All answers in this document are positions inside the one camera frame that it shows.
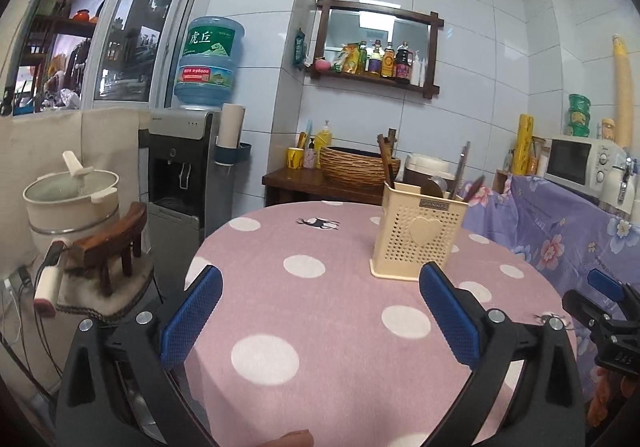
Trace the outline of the right hand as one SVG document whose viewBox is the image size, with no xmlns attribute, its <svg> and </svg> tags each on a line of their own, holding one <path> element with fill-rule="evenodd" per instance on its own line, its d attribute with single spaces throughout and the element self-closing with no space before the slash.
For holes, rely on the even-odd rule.
<svg viewBox="0 0 640 447">
<path fill-rule="evenodd" d="M 608 416 L 608 405 L 615 394 L 621 393 L 625 398 L 630 398 L 639 385 L 639 380 L 633 380 L 602 367 L 597 369 L 596 375 L 599 380 L 596 393 L 587 411 L 588 427 L 598 427 L 605 420 Z"/>
</svg>

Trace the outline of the left hand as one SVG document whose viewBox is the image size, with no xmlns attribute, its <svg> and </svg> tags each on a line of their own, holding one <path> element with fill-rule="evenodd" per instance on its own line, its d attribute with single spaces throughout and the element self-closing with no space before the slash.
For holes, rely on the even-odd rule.
<svg viewBox="0 0 640 447">
<path fill-rule="evenodd" d="M 314 437 L 308 430 L 286 433 L 280 438 L 267 441 L 259 447 L 312 447 Z"/>
</svg>

